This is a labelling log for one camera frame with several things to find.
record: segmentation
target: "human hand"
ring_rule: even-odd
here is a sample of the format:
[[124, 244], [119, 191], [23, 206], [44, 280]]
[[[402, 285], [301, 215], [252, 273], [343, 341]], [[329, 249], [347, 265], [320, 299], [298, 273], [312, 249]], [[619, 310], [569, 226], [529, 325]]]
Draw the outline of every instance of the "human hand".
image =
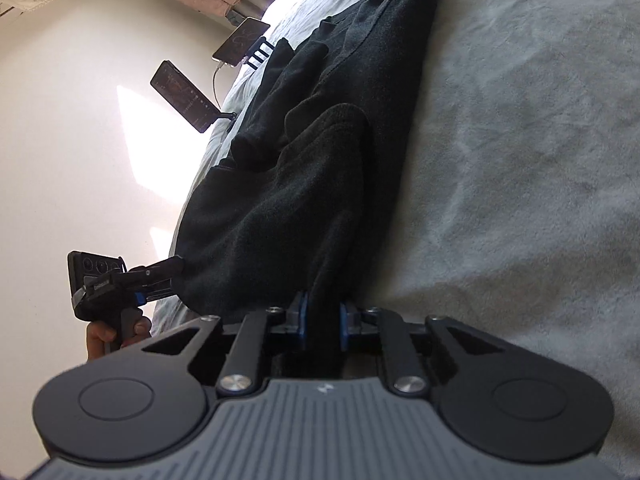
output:
[[[134, 326], [135, 336], [122, 342], [121, 348], [133, 345], [151, 337], [151, 321], [148, 317], [141, 317]], [[87, 361], [104, 356], [104, 344], [110, 343], [116, 337], [116, 331], [103, 321], [92, 321], [86, 327]]]

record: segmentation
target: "black towel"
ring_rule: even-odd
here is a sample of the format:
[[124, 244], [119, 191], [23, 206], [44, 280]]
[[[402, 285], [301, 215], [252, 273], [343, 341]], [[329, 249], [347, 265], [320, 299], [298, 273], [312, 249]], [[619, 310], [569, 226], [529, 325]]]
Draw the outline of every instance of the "black towel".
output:
[[308, 342], [338, 344], [338, 302], [388, 229], [437, 0], [361, 0], [294, 52], [280, 40], [228, 157], [194, 190], [174, 290], [227, 322], [309, 291]]

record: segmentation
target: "smartphone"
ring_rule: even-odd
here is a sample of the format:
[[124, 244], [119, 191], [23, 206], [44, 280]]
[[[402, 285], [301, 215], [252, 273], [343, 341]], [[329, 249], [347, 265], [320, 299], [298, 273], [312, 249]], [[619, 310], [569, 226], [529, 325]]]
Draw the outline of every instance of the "smartphone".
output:
[[86, 280], [100, 276], [108, 272], [108, 270], [119, 269], [120, 272], [124, 272], [123, 262], [119, 258], [110, 258], [109, 256], [83, 253], [81, 251], [71, 251], [66, 256], [66, 264], [69, 269], [71, 295], [74, 295], [76, 290], [82, 288]]
[[171, 61], [161, 63], [151, 86], [201, 134], [224, 116]]
[[211, 57], [216, 61], [223, 61], [231, 66], [238, 65], [244, 59], [252, 44], [255, 43], [255, 40], [260, 38], [269, 27], [271, 27], [269, 23], [261, 22], [255, 18], [247, 18], [238, 25], [238, 28], [233, 31], [231, 36], [226, 38], [225, 43], [220, 45], [220, 48]]

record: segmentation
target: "gray ribbed plate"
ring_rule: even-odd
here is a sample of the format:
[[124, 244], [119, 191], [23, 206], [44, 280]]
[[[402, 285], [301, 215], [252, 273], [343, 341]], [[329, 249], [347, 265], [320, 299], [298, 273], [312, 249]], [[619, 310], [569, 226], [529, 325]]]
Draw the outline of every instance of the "gray ribbed plate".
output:
[[33, 480], [614, 480], [594, 456], [517, 465], [472, 449], [430, 404], [377, 378], [271, 381], [225, 401], [187, 446], [146, 465], [91, 468], [52, 460]]

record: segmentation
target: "white bed sheet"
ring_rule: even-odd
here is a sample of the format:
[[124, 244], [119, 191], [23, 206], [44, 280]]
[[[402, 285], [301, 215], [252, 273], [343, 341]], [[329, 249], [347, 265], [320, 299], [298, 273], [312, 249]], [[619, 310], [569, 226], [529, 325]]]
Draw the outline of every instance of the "white bed sheet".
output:
[[[276, 0], [293, 46], [357, 0]], [[243, 112], [262, 69], [223, 108]], [[390, 235], [367, 299], [448, 314], [612, 393], [601, 457], [640, 475], [639, 0], [440, 0]], [[217, 124], [194, 186], [226, 154]], [[189, 319], [159, 302], [156, 330]]]

